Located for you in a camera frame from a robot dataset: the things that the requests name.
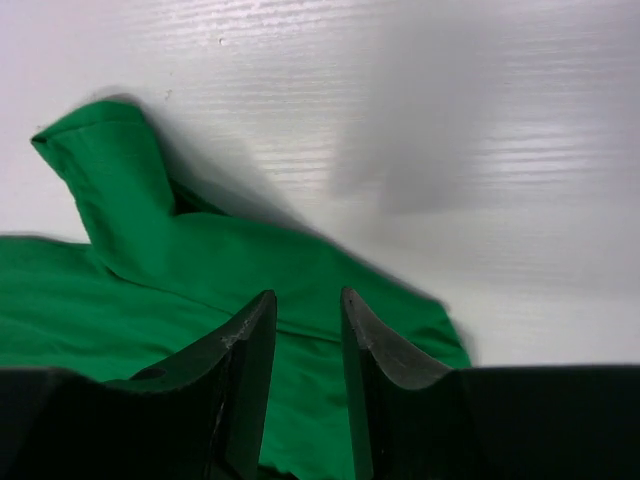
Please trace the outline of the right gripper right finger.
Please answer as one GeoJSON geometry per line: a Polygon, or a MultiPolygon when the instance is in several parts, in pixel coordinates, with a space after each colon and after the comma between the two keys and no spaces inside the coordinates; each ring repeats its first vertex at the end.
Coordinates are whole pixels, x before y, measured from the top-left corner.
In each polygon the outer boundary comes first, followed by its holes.
{"type": "Polygon", "coordinates": [[[449,367],[341,294],[359,479],[635,479],[635,365],[449,367]]]}

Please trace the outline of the green t-shirt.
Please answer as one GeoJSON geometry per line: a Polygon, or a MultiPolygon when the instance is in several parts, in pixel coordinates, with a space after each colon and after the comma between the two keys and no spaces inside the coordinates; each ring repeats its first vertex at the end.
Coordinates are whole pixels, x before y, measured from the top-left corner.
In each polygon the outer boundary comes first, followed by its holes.
{"type": "Polygon", "coordinates": [[[354,475],[344,288],[427,354],[454,368],[470,365],[439,302],[316,237],[230,216],[173,180],[138,107],[92,103],[31,142],[66,183],[89,240],[2,238],[3,365],[127,377],[271,290],[278,320],[262,479],[354,475]]]}

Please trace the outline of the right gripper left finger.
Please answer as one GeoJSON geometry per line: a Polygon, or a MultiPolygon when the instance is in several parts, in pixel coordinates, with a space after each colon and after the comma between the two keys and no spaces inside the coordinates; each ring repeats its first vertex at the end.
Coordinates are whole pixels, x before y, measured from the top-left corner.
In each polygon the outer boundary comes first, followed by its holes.
{"type": "Polygon", "coordinates": [[[1,372],[5,479],[253,479],[275,351],[277,300],[127,380],[57,367],[1,372]]]}

